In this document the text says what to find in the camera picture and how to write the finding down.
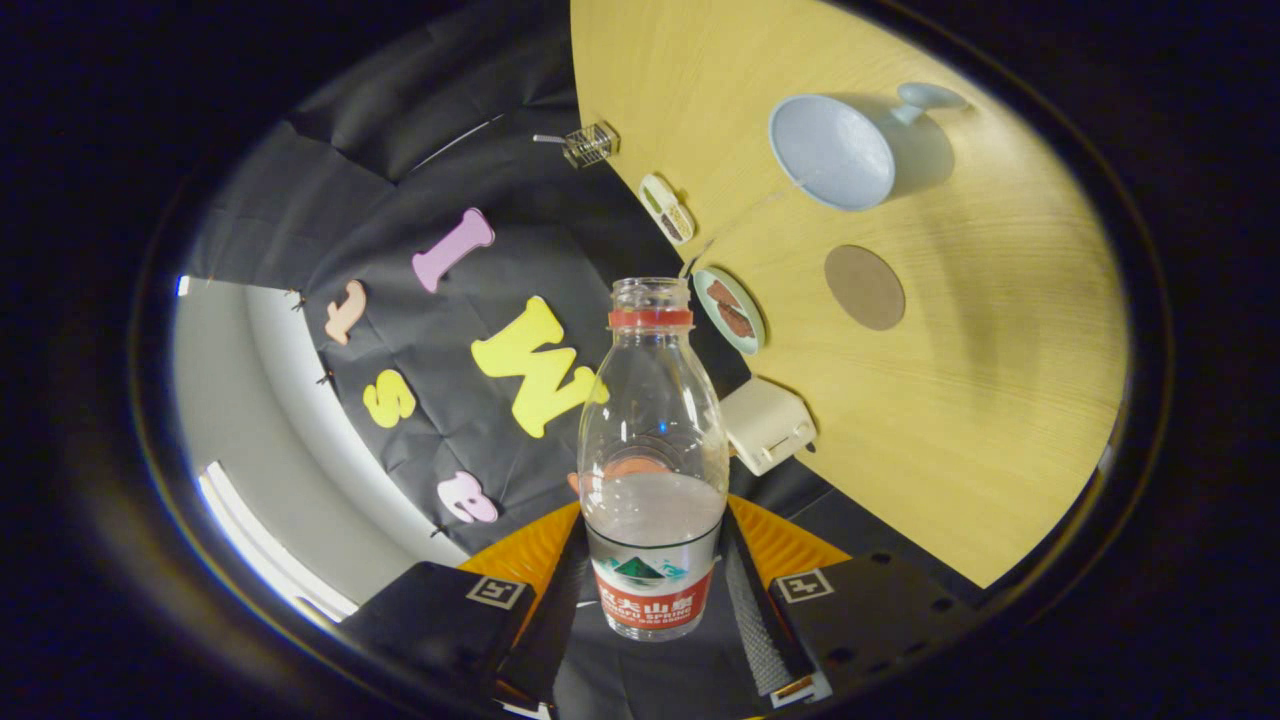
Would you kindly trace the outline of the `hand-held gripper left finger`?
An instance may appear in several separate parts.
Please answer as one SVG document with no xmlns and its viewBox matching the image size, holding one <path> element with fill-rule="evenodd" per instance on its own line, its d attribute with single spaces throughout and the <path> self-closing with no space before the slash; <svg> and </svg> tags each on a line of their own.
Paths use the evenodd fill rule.
<svg viewBox="0 0 1280 720">
<path fill-rule="evenodd" d="M 576 503 L 458 568 L 421 561 L 340 621 L 343 637 L 512 714 L 554 716 L 554 683 L 588 571 Z"/>
</svg>

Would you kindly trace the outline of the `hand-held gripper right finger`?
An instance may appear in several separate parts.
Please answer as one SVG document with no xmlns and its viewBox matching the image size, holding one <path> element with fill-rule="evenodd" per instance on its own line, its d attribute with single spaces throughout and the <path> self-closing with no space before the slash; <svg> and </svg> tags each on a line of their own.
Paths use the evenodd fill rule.
<svg viewBox="0 0 1280 720">
<path fill-rule="evenodd" d="M 730 496 L 722 568 L 733 620 L 768 706 L 846 698 L 901 676 L 977 629 L 982 615 L 886 551 L 850 555 Z"/>
</svg>

